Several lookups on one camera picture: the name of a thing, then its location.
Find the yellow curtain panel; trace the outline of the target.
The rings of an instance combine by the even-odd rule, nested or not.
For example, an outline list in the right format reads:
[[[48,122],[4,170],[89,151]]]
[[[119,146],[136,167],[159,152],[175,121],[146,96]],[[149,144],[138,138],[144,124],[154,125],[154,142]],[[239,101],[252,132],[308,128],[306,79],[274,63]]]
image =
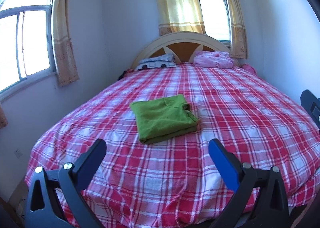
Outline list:
[[[239,0],[227,0],[231,25],[231,55],[248,59],[247,34]]]
[[[199,0],[157,0],[159,34],[196,32],[205,34]]]

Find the cream wooden headboard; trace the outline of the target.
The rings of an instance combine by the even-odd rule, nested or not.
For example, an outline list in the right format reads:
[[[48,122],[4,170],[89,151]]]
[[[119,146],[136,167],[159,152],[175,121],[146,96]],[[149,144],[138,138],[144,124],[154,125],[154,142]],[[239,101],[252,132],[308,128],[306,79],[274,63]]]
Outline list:
[[[163,35],[143,48],[132,63],[131,69],[135,69],[142,59],[164,54],[173,54],[177,64],[192,63],[194,56],[200,51],[230,52],[222,42],[208,35],[196,32],[175,32]]]

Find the grey car print pillow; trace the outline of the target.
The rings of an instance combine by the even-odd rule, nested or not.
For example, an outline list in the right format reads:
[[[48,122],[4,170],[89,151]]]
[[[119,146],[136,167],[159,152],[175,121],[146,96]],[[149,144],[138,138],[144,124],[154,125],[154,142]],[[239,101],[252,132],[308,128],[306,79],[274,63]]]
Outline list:
[[[139,61],[135,71],[156,69],[156,68],[173,68],[176,67],[173,54],[165,54],[157,57],[145,58]]]

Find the pink cloth by wall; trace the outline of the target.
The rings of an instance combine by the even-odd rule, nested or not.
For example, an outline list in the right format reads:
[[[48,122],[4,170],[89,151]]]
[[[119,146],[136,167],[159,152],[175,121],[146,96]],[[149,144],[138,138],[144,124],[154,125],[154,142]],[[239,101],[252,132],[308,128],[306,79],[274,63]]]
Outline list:
[[[249,64],[245,63],[241,66],[242,69],[244,69],[245,71],[257,76],[257,72],[256,70]]]

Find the green orange striped knit sweater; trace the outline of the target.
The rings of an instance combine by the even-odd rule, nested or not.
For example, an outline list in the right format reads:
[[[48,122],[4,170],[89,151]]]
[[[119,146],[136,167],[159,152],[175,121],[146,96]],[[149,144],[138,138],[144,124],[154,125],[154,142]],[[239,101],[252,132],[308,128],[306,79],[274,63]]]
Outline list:
[[[148,145],[197,131],[198,118],[182,94],[130,104],[139,141]]]

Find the wall power socket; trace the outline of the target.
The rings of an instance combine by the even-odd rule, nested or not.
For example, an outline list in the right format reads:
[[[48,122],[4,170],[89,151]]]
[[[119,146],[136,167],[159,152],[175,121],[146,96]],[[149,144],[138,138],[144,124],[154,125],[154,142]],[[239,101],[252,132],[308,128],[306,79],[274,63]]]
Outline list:
[[[18,159],[23,155],[23,153],[22,153],[19,149],[16,149],[16,150],[14,151],[14,154],[15,154],[15,156],[16,156]]]

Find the back window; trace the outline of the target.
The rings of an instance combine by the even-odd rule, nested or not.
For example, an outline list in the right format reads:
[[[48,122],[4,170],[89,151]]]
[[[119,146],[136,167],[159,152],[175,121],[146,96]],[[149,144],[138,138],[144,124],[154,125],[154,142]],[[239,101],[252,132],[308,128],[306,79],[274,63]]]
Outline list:
[[[206,34],[229,45],[231,26],[227,0],[199,0]]]

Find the yellow curtain left panel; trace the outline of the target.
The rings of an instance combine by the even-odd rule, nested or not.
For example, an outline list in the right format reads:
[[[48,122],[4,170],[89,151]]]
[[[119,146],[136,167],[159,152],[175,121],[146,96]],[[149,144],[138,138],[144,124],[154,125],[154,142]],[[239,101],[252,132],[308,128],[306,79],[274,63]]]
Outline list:
[[[196,32],[205,34],[199,0],[157,0],[159,34]]]

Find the dark clothing beside bed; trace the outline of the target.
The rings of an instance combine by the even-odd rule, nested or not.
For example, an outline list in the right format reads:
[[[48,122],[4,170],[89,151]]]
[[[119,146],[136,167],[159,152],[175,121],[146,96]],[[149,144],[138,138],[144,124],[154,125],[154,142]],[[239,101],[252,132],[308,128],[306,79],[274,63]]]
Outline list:
[[[135,70],[134,69],[127,69],[125,71],[123,71],[123,73],[118,77],[118,81],[120,81],[121,79],[125,78],[126,76],[129,76],[131,73],[133,73]]]

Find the pink pillow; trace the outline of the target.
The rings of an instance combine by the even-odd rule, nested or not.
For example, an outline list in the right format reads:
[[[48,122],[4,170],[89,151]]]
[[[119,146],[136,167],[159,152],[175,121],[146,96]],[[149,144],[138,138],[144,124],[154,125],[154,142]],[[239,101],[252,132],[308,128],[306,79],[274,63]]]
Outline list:
[[[234,67],[233,59],[224,51],[200,51],[193,58],[196,67],[231,69]]]

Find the red white plaid bed sheet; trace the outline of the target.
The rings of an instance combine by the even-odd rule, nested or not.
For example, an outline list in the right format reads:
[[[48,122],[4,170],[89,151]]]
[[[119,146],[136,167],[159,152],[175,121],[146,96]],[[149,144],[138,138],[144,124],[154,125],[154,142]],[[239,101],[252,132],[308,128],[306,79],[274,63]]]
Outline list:
[[[199,119],[196,132],[143,145],[130,104],[182,94]],[[319,130],[307,112],[241,69],[134,71],[66,115],[31,150],[25,182],[74,162],[103,139],[106,156],[82,192],[106,227],[184,227],[216,218],[232,192],[209,154],[220,140],[254,168],[277,166],[291,207],[305,205],[319,185]]]

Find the side window yellow curtain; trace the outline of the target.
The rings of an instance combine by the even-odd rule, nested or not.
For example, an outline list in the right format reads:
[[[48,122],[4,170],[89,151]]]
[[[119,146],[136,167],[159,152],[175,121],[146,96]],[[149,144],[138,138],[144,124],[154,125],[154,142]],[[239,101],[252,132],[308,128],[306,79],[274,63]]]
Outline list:
[[[53,53],[61,87],[79,79],[69,30],[68,3],[69,0],[53,0],[52,8]]]

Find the yellow curtain right panel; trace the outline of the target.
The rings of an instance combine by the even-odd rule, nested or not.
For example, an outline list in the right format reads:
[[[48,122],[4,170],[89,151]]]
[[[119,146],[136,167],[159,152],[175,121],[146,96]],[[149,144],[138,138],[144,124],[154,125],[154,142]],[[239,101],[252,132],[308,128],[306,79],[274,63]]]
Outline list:
[[[227,0],[231,25],[231,55],[248,59],[247,34],[239,0]]]

